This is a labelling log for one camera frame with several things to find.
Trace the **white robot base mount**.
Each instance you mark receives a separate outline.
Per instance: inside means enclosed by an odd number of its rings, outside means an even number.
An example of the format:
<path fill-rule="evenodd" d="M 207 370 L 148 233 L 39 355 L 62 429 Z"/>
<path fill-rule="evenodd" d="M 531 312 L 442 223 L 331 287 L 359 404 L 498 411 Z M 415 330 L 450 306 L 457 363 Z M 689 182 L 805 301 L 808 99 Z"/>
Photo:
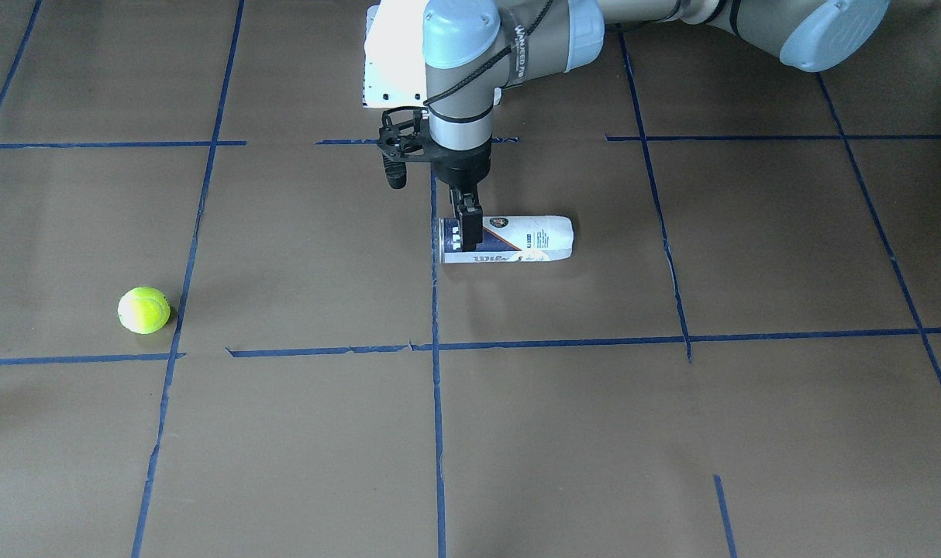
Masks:
<path fill-rule="evenodd" d="M 484 75 L 446 98 L 445 91 L 493 54 L 500 15 L 495 1 L 382 1 L 367 14 L 364 105 L 424 105 L 448 118 L 491 109 Z"/>

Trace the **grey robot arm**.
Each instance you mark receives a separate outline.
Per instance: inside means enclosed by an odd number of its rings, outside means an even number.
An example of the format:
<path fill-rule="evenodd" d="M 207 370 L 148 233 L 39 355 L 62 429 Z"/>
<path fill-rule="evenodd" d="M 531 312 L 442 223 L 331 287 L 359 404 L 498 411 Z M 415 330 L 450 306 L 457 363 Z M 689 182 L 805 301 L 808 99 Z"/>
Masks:
<path fill-rule="evenodd" d="M 433 170 L 450 188 L 461 249 L 484 239 L 477 185 L 491 169 L 493 98 L 597 59 L 610 22 L 724 29 L 807 73 L 852 56 L 881 24 L 888 1 L 430 1 L 421 30 Z"/>

